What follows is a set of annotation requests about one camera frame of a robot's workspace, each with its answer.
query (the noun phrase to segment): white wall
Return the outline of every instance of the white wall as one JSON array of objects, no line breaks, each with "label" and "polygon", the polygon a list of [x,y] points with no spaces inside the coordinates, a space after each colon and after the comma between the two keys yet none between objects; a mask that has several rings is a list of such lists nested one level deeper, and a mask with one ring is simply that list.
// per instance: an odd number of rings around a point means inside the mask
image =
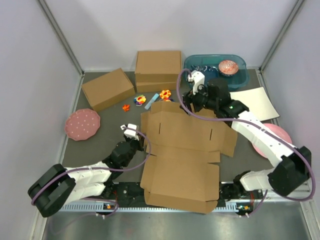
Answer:
[{"label": "white wall", "polygon": [[80,77],[35,0],[2,0],[0,33],[0,239],[26,240]]},{"label": "white wall", "polygon": [[262,64],[294,0],[46,0],[86,71],[135,69],[138,50]]},{"label": "white wall", "polygon": [[312,152],[316,199],[320,207],[320,1],[308,0],[265,70],[280,124],[296,146]]}]

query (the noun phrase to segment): small toy piece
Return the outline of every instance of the small toy piece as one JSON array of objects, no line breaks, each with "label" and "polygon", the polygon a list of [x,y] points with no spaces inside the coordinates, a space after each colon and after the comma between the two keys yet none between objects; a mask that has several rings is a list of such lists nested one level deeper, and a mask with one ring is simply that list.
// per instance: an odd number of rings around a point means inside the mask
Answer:
[{"label": "small toy piece", "polygon": [[157,98],[159,97],[159,94],[156,93],[152,98],[151,100],[145,105],[144,109],[148,110],[150,107],[151,107],[151,104],[153,104]]},{"label": "small toy piece", "polygon": [[133,99],[133,102],[134,102],[135,105],[137,105],[137,106],[142,106],[142,104],[144,104],[146,101],[147,101],[147,99],[146,99],[146,97],[145,97],[144,95],[136,96],[136,97]]},{"label": "small toy piece", "polygon": [[199,72],[214,72],[216,71],[215,66],[199,66],[199,65],[191,65],[190,71],[199,71]]},{"label": "small toy piece", "polygon": [[168,99],[170,96],[171,96],[170,90],[162,90],[160,92],[160,98],[162,98],[162,99]]},{"label": "small toy piece", "polygon": [[97,112],[86,108],[72,113],[65,122],[66,135],[75,140],[87,140],[100,128],[100,116]]},{"label": "small toy piece", "polygon": [[128,112],[130,110],[130,105],[129,104],[125,104],[123,105],[122,109],[125,111],[125,112]]},{"label": "small toy piece", "polygon": [[159,100],[159,102],[160,101],[165,101],[165,102],[174,102],[174,100],[171,98],[171,97],[169,97],[169,98],[165,98],[165,99],[160,99]]},{"label": "small toy piece", "polygon": [[235,75],[239,70],[238,64],[231,60],[224,60],[219,63],[219,71],[225,77]]}]

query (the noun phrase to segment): stacked cardboard boxes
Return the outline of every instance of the stacked cardboard boxes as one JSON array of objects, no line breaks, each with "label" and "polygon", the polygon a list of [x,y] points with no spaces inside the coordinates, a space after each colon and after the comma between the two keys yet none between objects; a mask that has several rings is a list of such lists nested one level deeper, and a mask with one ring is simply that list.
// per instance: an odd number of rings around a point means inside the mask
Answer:
[{"label": "stacked cardboard boxes", "polygon": [[181,70],[180,51],[139,51],[135,68],[137,92],[174,90]]}]

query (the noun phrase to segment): pink dotted plate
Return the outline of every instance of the pink dotted plate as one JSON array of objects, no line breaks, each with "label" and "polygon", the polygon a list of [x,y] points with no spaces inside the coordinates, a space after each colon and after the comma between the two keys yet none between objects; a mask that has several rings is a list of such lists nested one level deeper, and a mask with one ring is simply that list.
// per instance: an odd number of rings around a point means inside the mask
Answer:
[{"label": "pink dotted plate", "polygon": [[[274,125],[272,123],[264,123],[263,125],[265,125],[267,128],[269,128],[272,132],[275,133],[275,135],[277,135],[278,137],[282,138],[283,140],[285,140],[286,142],[292,144],[292,140],[291,137],[289,136],[289,134],[283,130],[281,127],[279,127],[278,125]],[[255,145],[253,145],[254,150],[257,151],[258,154],[260,154],[262,157],[266,157],[259,148],[257,148]]]},{"label": "pink dotted plate", "polygon": [[224,60],[219,63],[219,70],[225,75],[234,75],[238,72],[239,67],[234,61]]},{"label": "pink dotted plate", "polygon": [[87,140],[100,128],[100,116],[97,112],[86,108],[72,113],[65,122],[66,135],[75,140]]}]

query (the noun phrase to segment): colorful toy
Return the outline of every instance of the colorful toy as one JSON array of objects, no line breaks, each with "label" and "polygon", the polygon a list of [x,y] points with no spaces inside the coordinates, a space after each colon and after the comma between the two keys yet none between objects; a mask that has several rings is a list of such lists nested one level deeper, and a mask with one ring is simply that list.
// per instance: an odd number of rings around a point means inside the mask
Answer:
[{"label": "colorful toy", "polygon": [[148,110],[150,107],[151,107],[151,104],[153,104],[157,98],[159,97],[159,94],[156,93],[152,98],[151,100],[145,105],[144,109]]},{"label": "colorful toy", "polygon": [[122,109],[123,109],[125,112],[127,112],[127,111],[130,110],[130,105],[129,105],[129,104],[125,104],[125,105],[123,105]]},{"label": "colorful toy", "polygon": [[165,99],[160,99],[159,100],[159,102],[160,101],[165,101],[165,102],[175,102],[174,100],[173,100],[173,98],[171,98],[171,97],[169,97],[169,98],[165,98]]},{"label": "colorful toy", "polygon": [[168,99],[170,96],[171,96],[170,90],[162,90],[160,92],[160,98],[162,98],[162,99]]},{"label": "colorful toy", "polygon": [[137,106],[142,106],[142,104],[144,104],[146,101],[147,101],[147,99],[146,99],[146,97],[145,97],[144,95],[136,96],[136,97],[133,99],[133,102],[134,102],[135,105],[137,105]]}]

